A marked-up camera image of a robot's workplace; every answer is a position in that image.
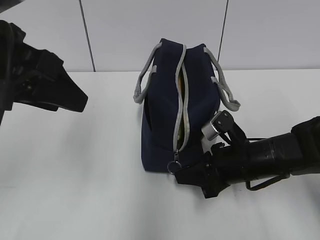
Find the zipper pull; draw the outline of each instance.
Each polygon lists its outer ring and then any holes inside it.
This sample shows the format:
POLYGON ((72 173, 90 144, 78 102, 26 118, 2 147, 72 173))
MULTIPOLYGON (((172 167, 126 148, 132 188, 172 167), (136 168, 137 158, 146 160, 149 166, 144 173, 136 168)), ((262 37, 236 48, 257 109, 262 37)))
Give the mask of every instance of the zipper pull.
POLYGON ((179 153, 178 150, 174 153, 174 162, 179 163, 179 153))
POLYGON ((168 172, 172 175, 175 174, 178 169, 181 169, 181 163, 179 162, 179 153, 178 150, 174 153, 174 159, 173 161, 170 161, 167 165, 168 172))

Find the gray zipper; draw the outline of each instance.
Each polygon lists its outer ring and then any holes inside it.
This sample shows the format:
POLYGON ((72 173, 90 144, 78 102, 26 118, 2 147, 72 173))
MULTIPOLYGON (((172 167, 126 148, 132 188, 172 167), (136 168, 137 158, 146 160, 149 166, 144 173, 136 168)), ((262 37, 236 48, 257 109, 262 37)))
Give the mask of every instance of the gray zipper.
POLYGON ((179 102, 178 113, 176 116, 174 132, 173 132, 173 151, 176 157, 178 155, 178 152, 181 152, 186 147, 189 139, 189 134, 190 134, 190 124, 189 124, 189 117, 188 117, 189 86, 188 86, 188 77, 187 77, 185 64, 183 63, 185 54, 186 54, 186 46, 183 45, 183 52, 181 55, 181 59, 179 61, 179 64, 175 72, 175 85, 178 91, 178 102, 179 102), (181 70, 182 70, 183 81, 184 81, 184 92, 185 92, 184 99, 182 99, 181 89, 179 88, 179 74, 181 70), (183 124, 184 124, 184 139, 183 139, 182 146, 178 149, 178 135, 179 135, 182 117, 183 117, 183 124))

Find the navy blue bag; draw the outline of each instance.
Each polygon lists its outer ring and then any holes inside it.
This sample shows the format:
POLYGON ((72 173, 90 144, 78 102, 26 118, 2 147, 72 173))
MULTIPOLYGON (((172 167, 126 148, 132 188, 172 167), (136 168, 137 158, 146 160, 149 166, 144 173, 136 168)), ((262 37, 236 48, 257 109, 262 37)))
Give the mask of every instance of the navy blue bag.
POLYGON ((201 128, 219 109, 220 100, 231 111, 240 107, 206 45, 187 49, 185 45, 166 39, 161 39, 154 47, 138 77, 133 98, 139 104, 144 100, 143 167, 146 171, 160 173, 174 173, 200 159, 203 155, 201 128), (142 78, 152 61, 142 91, 142 78))

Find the table surface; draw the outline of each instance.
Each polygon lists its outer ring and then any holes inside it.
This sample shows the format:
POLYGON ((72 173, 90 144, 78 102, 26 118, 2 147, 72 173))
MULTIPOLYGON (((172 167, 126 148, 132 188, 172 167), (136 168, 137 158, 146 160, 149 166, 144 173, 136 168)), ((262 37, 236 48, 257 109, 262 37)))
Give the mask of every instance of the table surface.
MULTIPOLYGON (((258 192, 197 187, 141 163, 138 72, 70 73, 89 96, 83 113, 15 103, 0 128, 1 240, 316 240, 320 176, 258 192)), ((320 70, 225 71, 233 114, 248 137, 289 132, 319 116, 320 70)))

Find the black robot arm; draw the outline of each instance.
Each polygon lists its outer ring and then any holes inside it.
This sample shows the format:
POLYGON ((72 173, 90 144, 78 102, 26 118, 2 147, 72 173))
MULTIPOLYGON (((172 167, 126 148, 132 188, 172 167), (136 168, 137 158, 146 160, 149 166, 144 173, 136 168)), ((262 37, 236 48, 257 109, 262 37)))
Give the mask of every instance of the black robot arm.
POLYGON ((14 102, 82 112, 88 97, 68 76, 64 62, 25 44, 25 36, 15 24, 0 20, 0 122, 14 102))
POLYGON ((230 145, 213 145, 212 155, 207 152, 174 175, 179 184, 201 187, 205 198, 218 196, 234 183, 245 182, 249 190, 256 191, 290 175, 320 173, 319 116, 294 126, 290 133, 250 142, 230 113, 223 111, 202 132, 209 140, 220 135, 230 145), (270 179, 251 185, 265 178, 270 179))

